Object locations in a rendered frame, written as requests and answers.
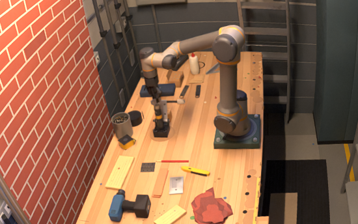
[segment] yellow floor stripe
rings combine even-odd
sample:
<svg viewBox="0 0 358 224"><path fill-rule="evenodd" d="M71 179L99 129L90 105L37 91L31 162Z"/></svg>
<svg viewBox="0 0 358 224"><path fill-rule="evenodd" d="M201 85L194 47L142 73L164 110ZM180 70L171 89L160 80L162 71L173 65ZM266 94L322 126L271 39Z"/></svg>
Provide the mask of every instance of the yellow floor stripe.
<svg viewBox="0 0 358 224"><path fill-rule="evenodd" d="M350 161L350 156L351 156L350 148L349 148L348 144L344 144L344 151L346 151L346 158L347 158L347 163L348 163ZM350 180L351 180L351 182L355 181L353 167L351 168Z"/></svg>

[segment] red cloth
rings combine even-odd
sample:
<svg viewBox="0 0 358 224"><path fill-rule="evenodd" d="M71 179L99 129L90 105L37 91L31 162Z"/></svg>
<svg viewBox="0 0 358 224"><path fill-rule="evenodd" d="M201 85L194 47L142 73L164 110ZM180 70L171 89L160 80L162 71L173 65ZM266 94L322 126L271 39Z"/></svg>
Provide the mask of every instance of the red cloth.
<svg viewBox="0 0 358 224"><path fill-rule="evenodd" d="M191 206L199 224L223 224L232 215L231 206L223 199L216 199L213 188L196 196Z"/></svg>

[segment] robotic arm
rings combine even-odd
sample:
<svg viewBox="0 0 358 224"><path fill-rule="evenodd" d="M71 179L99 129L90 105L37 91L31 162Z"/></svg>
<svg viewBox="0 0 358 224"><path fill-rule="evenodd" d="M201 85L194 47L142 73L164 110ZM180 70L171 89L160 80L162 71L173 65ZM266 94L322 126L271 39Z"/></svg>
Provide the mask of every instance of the robotic arm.
<svg viewBox="0 0 358 224"><path fill-rule="evenodd" d="M154 132L164 128L159 107L161 91L158 89L157 68L172 69L179 56L212 48L213 54L220 63L221 71L220 103L217 106L214 124L225 134L245 135L250 130L250 122L246 119L247 108L237 103L236 88L237 64L240 61L240 51L244 43L243 29L237 25L228 25L212 33L174 42L162 53L155 53L153 48L143 48L139 56L146 87L153 97L152 104L156 112Z"/></svg>

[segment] white bottle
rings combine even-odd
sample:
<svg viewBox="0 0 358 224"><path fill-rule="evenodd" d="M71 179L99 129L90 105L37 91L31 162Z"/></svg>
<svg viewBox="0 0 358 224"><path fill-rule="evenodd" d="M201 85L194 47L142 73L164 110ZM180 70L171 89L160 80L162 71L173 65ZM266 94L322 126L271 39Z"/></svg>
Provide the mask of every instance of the white bottle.
<svg viewBox="0 0 358 224"><path fill-rule="evenodd" d="M189 57L190 71L193 75L199 74L199 61L198 57L192 53Z"/></svg>

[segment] ladder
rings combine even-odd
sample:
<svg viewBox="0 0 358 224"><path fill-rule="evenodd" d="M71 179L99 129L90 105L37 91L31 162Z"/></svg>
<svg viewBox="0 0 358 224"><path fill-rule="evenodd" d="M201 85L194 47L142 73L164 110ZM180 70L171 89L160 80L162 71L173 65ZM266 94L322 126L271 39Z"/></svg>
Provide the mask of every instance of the ladder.
<svg viewBox="0 0 358 224"><path fill-rule="evenodd" d="M265 75L264 83L287 83L287 96L264 96L265 104L286 104L285 123L288 123L290 116L290 72L291 72L291 44L290 44L290 6L289 0L283 2L238 2L238 12L240 27L245 31L246 35L274 35L287 37L287 52L262 52L263 60L287 61L287 75ZM285 10L286 11L286 28L261 28L261 27L245 27L243 24L242 9L267 9L267 10Z"/></svg>

